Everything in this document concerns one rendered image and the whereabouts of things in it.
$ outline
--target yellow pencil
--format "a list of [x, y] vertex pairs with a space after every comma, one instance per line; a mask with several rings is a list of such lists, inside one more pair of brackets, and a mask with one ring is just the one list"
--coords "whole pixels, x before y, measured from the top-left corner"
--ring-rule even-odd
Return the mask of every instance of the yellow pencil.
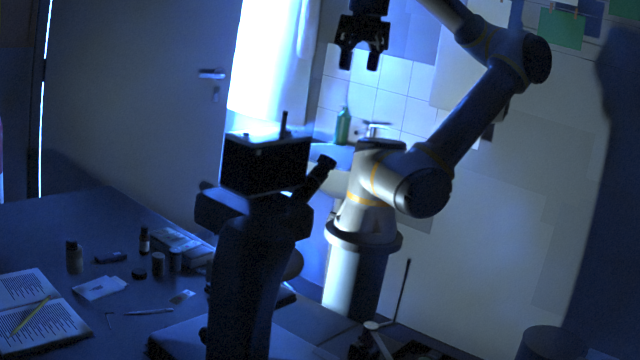
[[36, 307], [35, 309], [33, 309], [33, 311], [31, 312], [31, 314], [29, 314], [29, 316], [27, 316], [26, 319], [22, 320], [22, 322], [20, 323], [20, 325], [16, 326], [15, 329], [13, 329], [13, 331], [11, 332], [11, 335], [9, 335], [9, 337], [12, 337], [13, 335], [17, 334], [18, 331], [20, 331], [20, 329], [22, 329], [23, 326], [25, 326], [29, 320], [31, 320], [31, 318], [33, 317], [33, 315], [35, 315], [38, 311], [40, 311], [40, 309], [42, 309], [42, 307], [44, 306], [44, 304], [47, 303], [47, 301], [51, 300], [51, 295], [47, 296], [44, 300], [42, 300], [42, 302], [40, 303], [40, 305], [38, 305], [38, 307]]

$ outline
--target green paper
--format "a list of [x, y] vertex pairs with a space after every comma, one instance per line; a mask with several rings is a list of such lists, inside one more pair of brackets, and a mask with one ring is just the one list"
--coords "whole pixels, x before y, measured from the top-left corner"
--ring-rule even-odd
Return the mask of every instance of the green paper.
[[611, 0], [609, 2], [609, 15], [640, 21], [640, 1]]
[[550, 44], [564, 46], [569, 49], [581, 50], [584, 26], [587, 18], [578, 15], [553, 10], [549, 14], [549, 8], [540, 9], [540, 22], [538, 23], [538, 36], [547, 40]]

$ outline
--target open book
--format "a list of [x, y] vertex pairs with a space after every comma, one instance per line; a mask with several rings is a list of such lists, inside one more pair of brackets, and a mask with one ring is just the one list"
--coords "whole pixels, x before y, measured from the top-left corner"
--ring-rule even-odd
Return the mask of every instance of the open book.
[[[9, 337], [42, 300], [49, 300], [15, 335]], [[0, 356], [9, 359], [46, 351], [93, 335], [38, 268], [0, 275]]]

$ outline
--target robotic arm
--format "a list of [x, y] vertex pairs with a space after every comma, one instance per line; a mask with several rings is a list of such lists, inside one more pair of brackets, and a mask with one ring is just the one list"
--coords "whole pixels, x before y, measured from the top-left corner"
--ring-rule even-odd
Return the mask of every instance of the robotic arm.
[[[449, 200], [455, 166], [475, 140], [514, 94], [544, 82], [551, 71], [551, 50], [543, 38], [488, 23], [459, 0], [418, 2], [487, 71], [427, 141], [409, 151], [394, 140], [362, 139], [356, 145], [347, 197], [325, 229], [333, 246], [322, 301], [360, 322], [373, 319], [388, 255], [402, 243], [394, 208], [414, 218], [440, 212]], [[343, 33], [339, 27], [336, 40]], [[336, 43], [342, 67], [350, 45]], [[370, 55], [369, 63], [378, 55]]]

